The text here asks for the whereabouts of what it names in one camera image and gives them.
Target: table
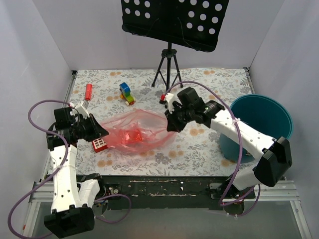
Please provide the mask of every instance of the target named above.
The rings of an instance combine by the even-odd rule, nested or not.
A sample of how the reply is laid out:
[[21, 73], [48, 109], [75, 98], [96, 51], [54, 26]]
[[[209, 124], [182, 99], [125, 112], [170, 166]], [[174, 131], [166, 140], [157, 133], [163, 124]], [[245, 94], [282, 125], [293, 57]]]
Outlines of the table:
[[[227, 104], [236, 98], [251, 93], [243, 69], [182, 69], [183, 80], [201, 82], [217, 93]], [[165, 112], [159, 104], [165, 85], [158, 79], [151, 87], [155, 70], [81, 70], [78, 72], [70, 102], [84, 100], [87, 83], [93, 85], [88, 111], [97, 121], [119, 113], [143, 109]], [[126, 82], [137, 102], [126, 106], [120, 99], [119, 85]], [[204, 101], [214, 100], [204, 88], [186, 84], [196, 89]], [[179, 92], [180, 87], [172, 90]], [[175, 141], [167, 147], [140, 154], [125, 154], [115, 149], [95, 153], [92, 144], [80, 140], [76, 162], [77, 174], [100, 173], [101, 175], [170, 175], [170, 176], [228, 176], [235, 169], [235, 162], [226, 160], [218, 145], [219, 133], [204, 125], [189, 123], [178, 133]], [[247, 167], [256, 162], [243, 164]]]

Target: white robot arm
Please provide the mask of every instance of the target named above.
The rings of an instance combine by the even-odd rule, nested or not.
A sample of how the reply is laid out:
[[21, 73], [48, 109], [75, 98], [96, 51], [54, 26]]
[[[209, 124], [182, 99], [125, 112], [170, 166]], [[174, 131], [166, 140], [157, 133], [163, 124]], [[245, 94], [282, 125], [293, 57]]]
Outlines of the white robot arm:
[[[160, 103], [167, 105], [165, 112], [167, 130], [180, 132], [191, 121], [202, 123], [238, 143], [238, 134], [229, 111], [215, 102], [205, 103], [195, 91], [189, 87], [177, 94], [181, 103], [175, 101], [171, 93], [161, 98]], [[240, 170], [232, 184], [228, 196], [235, 196], [239, 191], [265, 184], [273, 187], [283, 174], [291, 167], [291, 151], [287, 139], [274, 139], [264, 135], [242, 121], [238, 121], [243, 147], [259, 162], [257, 166]], [[229, 180], [220, 186], [223, 193]]]
[[86, 105], [87, 102], [81, 102], [76, 107], [54, 110], [56, 122], [49, 130], [62, 135], [69, 146], [67, 158], [62, 166], [60, 165], [65, 154], [63, 141], [51, 134], [47, 134], [46, 137], [53, 170], [59, 168], [59, 171], [53, 177], [51, 214], [45, 216], [44, 224], [59, 238], [92, 230], [94, 200], [106, 193], [99, 174], [84, 176], [80, 182], [76, 180], [75, 159], [78, 140], [90, 142], [109, 134], [97, 123], [93, 115], [88, 113]]

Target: red cylindrical block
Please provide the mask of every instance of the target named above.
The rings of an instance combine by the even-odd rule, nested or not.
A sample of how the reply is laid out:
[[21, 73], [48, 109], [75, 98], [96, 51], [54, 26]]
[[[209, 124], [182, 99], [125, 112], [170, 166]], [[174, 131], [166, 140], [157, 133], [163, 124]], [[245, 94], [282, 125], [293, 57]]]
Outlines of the red cylindrical block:
[[92, 84], [86, 84], [84, 99], [89, 101], [91, 99], [91, 94], [92, 94]]

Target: tripod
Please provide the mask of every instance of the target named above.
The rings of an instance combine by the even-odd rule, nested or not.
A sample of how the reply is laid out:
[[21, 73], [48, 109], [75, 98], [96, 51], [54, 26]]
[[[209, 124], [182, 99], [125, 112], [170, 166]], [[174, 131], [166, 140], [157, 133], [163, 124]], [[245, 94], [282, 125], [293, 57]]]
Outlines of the tripod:
[[[178, 67], [178, 63], [177, 63], [176, 53], [177, 53], [177, 51], [175, 49], [171, 48], [171, 42], [169, 42], [167, 49], [164, 49], [161, 52], [161, 60], [160, 60], [160, 63], [159, 63], [159, 68], [158, 68], [158, 71], [156, 72], [154, 81], [152, 83], [152, 87], [155, 86], [155, 82], [156, 82], [156, 80], [157, 80], [157, 78], [158, 78], [158, 76], [160, 74], [161, 78], [164, 81], [164, 84], [166, 85], [166, 90], [168, 90], [170, 88], [169, 80], [170, 80], [170, 65], [171, 65], [171, 58], [172, 57], [174, 58], [174, 62], [175, 62], [176, 70], [177, 70], [177, 75], [176, 75], [172, 85], [174, 85], [177, 77], [178, 77], [179, 81], [181, 82], [181, 77], [180, 77], [179, 67]], [[167, 77], [166, 77], [166, 81], [164, 79], [163, 74], [160, 71], [160, 68], [161, 68], [161, 66], [163, 64], [164, 58], [167, 58]]]

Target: black music stand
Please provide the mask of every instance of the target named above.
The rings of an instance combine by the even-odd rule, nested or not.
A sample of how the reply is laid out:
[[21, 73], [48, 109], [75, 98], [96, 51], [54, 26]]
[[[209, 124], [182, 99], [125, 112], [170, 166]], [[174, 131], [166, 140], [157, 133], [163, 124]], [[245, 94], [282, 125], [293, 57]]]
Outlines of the black music stand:
[[[158, 74], [170, 87], [171, 58], [174, 58], [177, 77], [181, 81], [172, 43], [192, 48], [196, 51], [212, 52], [218, 42], [218, 34], [225, 17], [229, 0], [121, 0], [122, 29], [133, 35], [146, 36], [168, 42], [162, 51], [152, 86]], [[160, 68], [167, 58], [167, 80]]]

